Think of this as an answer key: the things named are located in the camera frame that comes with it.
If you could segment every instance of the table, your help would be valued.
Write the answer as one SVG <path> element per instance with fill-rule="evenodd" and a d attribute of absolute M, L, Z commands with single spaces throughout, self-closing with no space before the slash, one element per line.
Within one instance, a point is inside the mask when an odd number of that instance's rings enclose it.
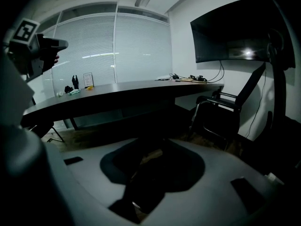
<path fill-rule="evenodd" d="M 29 127 L 44 121 L 60 121 L 162 99 L 174 99 L 217 90 L 222 86 L 223 84 L 183 81 L 135 81 L 95 86 L 93 90 L 82 89 L 72 96 L 64 94 L 62 97 L 52 97 L 28 108 L 21 125 Z"/>

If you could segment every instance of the wall-mounted tv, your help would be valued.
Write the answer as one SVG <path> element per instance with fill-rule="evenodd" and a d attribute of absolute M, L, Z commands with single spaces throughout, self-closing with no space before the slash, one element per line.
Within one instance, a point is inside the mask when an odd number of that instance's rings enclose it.
<path fill-rule="evenodd" d="M 212 10 L 190 23 L 196 63 L 247 59 L 269 61 L 268 33 L 284 41 L 286 67 L 295 67 L 291 38 L 273 0 L 239 0 Z"/>

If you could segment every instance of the television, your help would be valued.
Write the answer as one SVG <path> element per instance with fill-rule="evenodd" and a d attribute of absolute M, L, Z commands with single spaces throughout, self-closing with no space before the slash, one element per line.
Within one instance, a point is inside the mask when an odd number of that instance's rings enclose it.
<path fill-rule="evenodd" d="M 190 23 L 196 63 L 246 59 L 269 61 L 269 33 L 280 34 L 285 69 L 295 67 L 293 45 L 273 0 L 239 0 L 214 9 Z"/>

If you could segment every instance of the chair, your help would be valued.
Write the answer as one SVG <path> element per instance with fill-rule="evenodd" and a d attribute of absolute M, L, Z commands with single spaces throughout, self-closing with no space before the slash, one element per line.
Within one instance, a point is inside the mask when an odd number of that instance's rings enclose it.
<path fill-rule="evenodd" d="M 266 64 L 263 63 L 262 66 L 252 73 L 238 96 L 223 93 L 218 90 L 213 93 L 212 98 L 206 96 L 198 97 L 197 107 L 192 117 L 192 123 L 187 139 L 190 138 L 194 131 L 200 132 L 204 135 L 207 134 L 208 136 L 214 136 L 215 138 L 221 139 L 226 143 L 224 149 L 226 150 L 228 142 L 238 133 L 239 114 L 242 105 L 256 87 L 265 68 Z M 235 98 L 235 101 L 221 99 L 221 95 Z M 233 111 L 220 107 L 219 105 L 225 106 Z"/>
<path fill-rule="evenodd" d="M 35 134 L 37 134 L 38 137 L 42 138 L 43 136 L 45 136 L 49 131 L 50 129 L 52 128 L 55 133 L 58 135 L 58 137 L 60 139 L 56 139 L 56 138 L 50 138 L 47 142 L 50 142 L 52 140 L 55 140 L 55 141 L 61 141 L 61 142 L 65 142 L 63 140 L 63 138 L 60 136 L 60 134 L 56 131 L 56 129 L 54 129 L 54 123 L 53 121 L 50 121 L 50 122 L 45 122 L 43 124 L 39 124 L 39 125 L 36 125 L 34 126 L 33 128 L 29 129 L 30 131 L 34 132 Z"/>

